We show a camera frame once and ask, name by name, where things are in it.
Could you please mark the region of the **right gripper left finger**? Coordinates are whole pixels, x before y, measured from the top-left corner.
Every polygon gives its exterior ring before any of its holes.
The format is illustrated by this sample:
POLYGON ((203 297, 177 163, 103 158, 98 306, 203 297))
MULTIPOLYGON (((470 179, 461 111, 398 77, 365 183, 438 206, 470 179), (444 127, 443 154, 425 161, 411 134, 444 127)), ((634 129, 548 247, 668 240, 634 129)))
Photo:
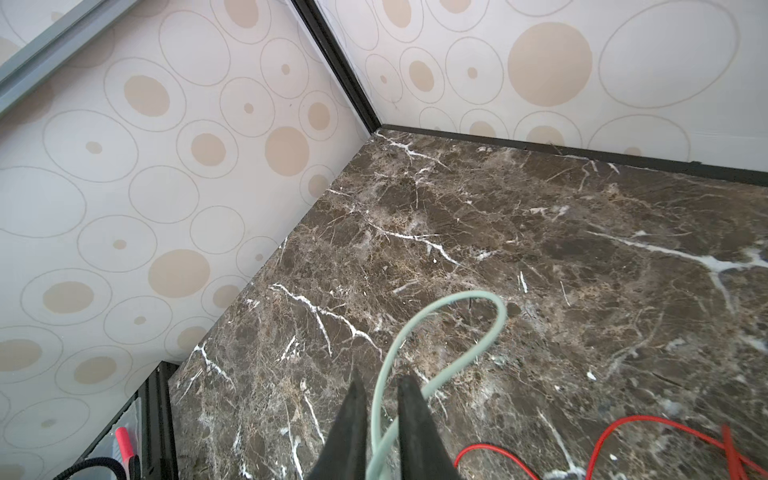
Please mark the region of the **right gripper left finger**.
POLYGON ((367 426, 365 386, 353 379, 308 479, 364 479, 367 426))

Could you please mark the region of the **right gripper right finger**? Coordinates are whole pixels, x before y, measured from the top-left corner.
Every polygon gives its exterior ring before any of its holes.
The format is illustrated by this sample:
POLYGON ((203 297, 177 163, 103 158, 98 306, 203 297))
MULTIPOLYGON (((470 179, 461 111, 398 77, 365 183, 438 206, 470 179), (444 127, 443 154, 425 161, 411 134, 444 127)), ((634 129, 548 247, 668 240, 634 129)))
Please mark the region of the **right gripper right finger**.
POLYGON ((401 478, 461 478, 441 441, 417 379, 398 379, 398 423, 401 478))

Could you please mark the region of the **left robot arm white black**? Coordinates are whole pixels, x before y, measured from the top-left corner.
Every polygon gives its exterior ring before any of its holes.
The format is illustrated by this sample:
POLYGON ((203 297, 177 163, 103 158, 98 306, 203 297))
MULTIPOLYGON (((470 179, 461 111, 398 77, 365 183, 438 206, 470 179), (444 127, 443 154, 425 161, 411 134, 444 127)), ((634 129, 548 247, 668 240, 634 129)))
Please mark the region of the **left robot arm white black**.
POLYGON ((109 470, 116 480, 128 480, 128 475, 123 465, 110 457, 96 457, 82 460, 68 467, 54 477, 54 480, 68 480, 73 475, 92 468, 104 468, 109 470))

